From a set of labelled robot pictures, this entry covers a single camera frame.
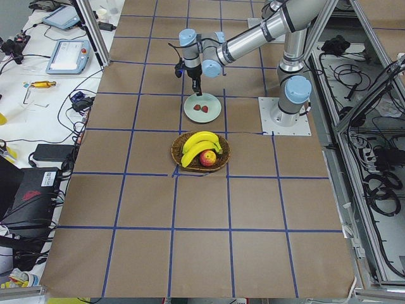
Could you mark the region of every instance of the round plate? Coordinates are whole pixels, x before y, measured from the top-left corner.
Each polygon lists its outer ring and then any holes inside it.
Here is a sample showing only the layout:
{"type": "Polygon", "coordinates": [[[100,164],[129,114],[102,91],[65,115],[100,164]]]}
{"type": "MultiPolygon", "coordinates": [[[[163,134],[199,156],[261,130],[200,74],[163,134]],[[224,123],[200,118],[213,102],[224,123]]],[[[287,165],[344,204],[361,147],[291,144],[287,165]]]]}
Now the round plate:
{"type": "Polygon", "coordinates": [[[203,93],[202,96],[197,96],[193,94],[189,96],[184,103],[184,113],[189,117],[193,122],[207,123],[212,122],[216,117],[221,113],[221,103],[215,96],[203,93]],[[194,106],[200,105],[208,107],[208,112],[205,113],[202,110],[195,110],[194,106]]]}

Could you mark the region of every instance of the yellow banana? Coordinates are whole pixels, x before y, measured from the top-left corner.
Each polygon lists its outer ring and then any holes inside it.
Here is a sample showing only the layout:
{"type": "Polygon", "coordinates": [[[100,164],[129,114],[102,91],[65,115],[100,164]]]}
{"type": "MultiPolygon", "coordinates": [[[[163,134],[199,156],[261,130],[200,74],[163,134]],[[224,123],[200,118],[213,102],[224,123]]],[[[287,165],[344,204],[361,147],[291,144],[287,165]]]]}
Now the yellow banana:
{"type": "Polygon", "coordinates": [[[215,145],[211,141],[200,141],[197,142],[193,147],[188,150],[186,154],[183,155],[182,157],[182,166],[183,168],[186,168],[188,165],[190,165],[191,161],[196,157],[199,153],[205,151],[205,150],[212,150],[215,149],[215,145]]]}
{"type": "Polygon", "coordinates": [[[210,131],[200,131],[191,135],[190,138],[186,140],[183,145],[183,154],[186,154],[191,149],[191,147],[193,147],[200,141],[211,141],[215,145],[215,152],[217,152],[218,154],[222,154],[222,148],[218,136],[210,131]]]}

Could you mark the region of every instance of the white label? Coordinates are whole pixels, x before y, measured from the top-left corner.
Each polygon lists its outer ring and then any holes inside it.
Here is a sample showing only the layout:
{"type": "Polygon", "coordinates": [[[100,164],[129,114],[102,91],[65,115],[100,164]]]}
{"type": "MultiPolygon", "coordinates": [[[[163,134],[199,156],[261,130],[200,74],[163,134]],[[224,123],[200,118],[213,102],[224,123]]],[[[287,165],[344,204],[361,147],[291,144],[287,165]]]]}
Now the white label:
{"type": "Polygon", "coordinates": [[[56,177],[56,172],[45,172],[44,178],[42,179],[41,187],[53,186],[55,177],[56,177]]]}

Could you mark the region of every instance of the brown basket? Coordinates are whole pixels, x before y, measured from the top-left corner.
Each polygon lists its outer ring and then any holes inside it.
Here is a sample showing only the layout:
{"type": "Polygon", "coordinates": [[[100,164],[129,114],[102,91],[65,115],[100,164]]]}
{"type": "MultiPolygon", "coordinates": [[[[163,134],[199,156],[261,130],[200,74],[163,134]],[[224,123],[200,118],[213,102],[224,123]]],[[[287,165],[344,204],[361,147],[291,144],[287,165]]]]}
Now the brown basket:
{"type": "MultiPolygon", "coordinates": [[[[171,156],[173,157],[174,161],[182,167],[182,157],[183,157],[183,145],[190,138],[191,135],[195,134],[197,132],[187,132],[182,135],[180,135],[172,144],[171,146],[171,156]]],[[[201,165],[200,160],[199,160],[199,155],[194,157],[194,159],[191,161],[190,165],[187,166],[187,168],[183,168],[184,170],[190,170],[190,171],[195,171],[195,172],[213,172],[221,169],[223,166],[227,164],[230,158],[230,148],[227,140],[223,138],[221,135],[218,135],[218,138],[220,140],[220,145],[222,148],[223,153],[222,154],[217,154],[216,155],[216,162],[213,166],[211,167],[204,167],[201,165]]]]}

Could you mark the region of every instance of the light blue device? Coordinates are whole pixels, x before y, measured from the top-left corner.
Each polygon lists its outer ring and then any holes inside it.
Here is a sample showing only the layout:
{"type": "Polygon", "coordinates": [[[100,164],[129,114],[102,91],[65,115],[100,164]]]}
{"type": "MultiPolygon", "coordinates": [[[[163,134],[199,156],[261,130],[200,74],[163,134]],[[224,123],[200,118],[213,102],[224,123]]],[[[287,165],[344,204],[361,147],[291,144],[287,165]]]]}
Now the light blue device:
{"type": "Polygon", "coordinates": [[[45,17],[42,22],[62,30],[66,30],[74,26],[80,18],[77,15],[76,9],[73,6],[62,6],[55,10],[48,17],[45,17]]]}
{"type": "Polygon", "coordinates": [[[48,74],[80,74],[89,59],[88,40],[60,40],[46,67],[48,74]]]}

